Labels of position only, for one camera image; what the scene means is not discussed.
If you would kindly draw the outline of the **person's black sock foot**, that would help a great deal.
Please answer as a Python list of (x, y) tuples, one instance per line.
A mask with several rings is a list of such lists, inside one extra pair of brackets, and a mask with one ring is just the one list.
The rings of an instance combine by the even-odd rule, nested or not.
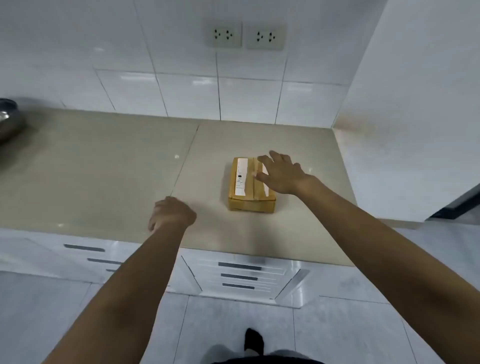
[(245, 356), (263, 356), (265, 343), (262, 335), (252, 328), (248, 328), (244, 337)]

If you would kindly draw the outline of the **steel pot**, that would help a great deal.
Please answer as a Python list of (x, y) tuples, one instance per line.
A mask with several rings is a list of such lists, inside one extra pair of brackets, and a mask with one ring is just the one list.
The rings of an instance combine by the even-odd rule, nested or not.
[(17, 102), (0, 98), (0, 145), (21, 133), (27, 126)]

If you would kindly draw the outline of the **dark door frame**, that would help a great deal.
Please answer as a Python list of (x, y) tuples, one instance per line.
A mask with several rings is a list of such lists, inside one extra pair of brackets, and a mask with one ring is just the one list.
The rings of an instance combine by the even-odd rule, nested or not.
[(429, 219), (454, 221), (480, 207), (480, 183), (466, 191), (453, 202), (441, 208)]

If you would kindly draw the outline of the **white drawer cabinet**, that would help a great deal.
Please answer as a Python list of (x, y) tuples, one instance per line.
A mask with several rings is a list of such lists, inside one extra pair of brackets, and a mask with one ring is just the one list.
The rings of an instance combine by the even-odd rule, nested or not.
[[(198, 295), (291, 308), (303, 305), (303, 300), (295, 299), (294, 294), (311, 271), (301, 267), (300, 262), (186, 248), (181, 249), (180, 256), (199, 288)], [(227, 268), (218, 266), (218, 262), (261, 266), (263, 270)], [(258, 281), (224, 278), (221, 273), (258, 277)], [(222, 283), (254, 286), (255, 290), (223, 287)]]
[[(105, 252), (68, 249), (63, 244), (94, 246)], [(0, 270), (70, 281), (104, 283), (120, 265), (87, 261), (98, 258), (125, 262), (141, 245), (61, 234), (0, 228)]]

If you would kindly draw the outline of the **taped cardboard box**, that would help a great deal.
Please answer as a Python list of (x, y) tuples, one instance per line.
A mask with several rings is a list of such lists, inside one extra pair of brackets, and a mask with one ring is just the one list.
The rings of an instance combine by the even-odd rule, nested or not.
[(275, 211), (277, 196), (263, 182), (255, 179), (254, 173), (268, 175), (265, 165), (255, 157), (233, 159), (228, 190), (229, 210), (272, 214)]

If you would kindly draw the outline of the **person's left hand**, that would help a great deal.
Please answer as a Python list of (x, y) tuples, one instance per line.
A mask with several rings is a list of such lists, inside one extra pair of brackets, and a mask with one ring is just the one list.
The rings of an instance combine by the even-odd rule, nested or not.
[(156, 230), (167, 224), (186, 229), (192, 226), (197, 219), (196, 212), (176, 197), (167, 196), (163, 200), (157, 201), (154, 206), (156, 204), (163, 204), (164, 206), (164, 220)]

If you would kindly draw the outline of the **person's grey shorts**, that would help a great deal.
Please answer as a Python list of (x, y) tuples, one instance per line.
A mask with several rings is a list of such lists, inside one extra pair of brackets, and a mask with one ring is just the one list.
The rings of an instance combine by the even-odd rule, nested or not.
[(225, 345), (213, 345), (201, 358), (200, 364), (325, 364), (297, 351), (280, 349), (259, 355), (252, 349), (233, 351)]

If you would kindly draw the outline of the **person's right hand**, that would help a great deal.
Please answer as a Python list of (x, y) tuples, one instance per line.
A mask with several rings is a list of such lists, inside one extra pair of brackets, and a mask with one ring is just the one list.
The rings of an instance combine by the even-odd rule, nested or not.
[(257, 160), (262, 169), (256, 173), (271, 175), (272, 182), (266, 186), (276, 193), (303, 197), (322, 185), (318, 178), (305, 173), (299, 163), (293, 163), (289, 155), (271, 150), (269, 155), (260, 155)]

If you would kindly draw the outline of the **white wall socket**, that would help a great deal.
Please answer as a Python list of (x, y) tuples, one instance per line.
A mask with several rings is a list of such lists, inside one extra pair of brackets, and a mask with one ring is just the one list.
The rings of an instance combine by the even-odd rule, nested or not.
[(242, 47), (241, 21), (208, 19), (203, 24), (203, 38), (210, 48), (238, 49)]
[(282, 51), (286, 42), (284, 24), (247, 23), (243, 27), (245, 47), (249, 50)]

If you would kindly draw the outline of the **person's left forearm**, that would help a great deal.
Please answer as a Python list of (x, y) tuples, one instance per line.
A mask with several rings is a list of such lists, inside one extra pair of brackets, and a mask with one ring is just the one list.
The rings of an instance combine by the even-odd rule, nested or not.
[(187, 228), (160, 220), (98, 290), (42, 364), (140, 364)]

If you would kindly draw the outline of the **person's right forearm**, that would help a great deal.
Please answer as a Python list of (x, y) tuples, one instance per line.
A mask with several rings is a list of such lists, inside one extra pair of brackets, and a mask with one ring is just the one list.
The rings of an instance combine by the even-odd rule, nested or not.
[(480, 364), (480, 291), (319, 179), (302, 179), (295, 195), (442, 361)]

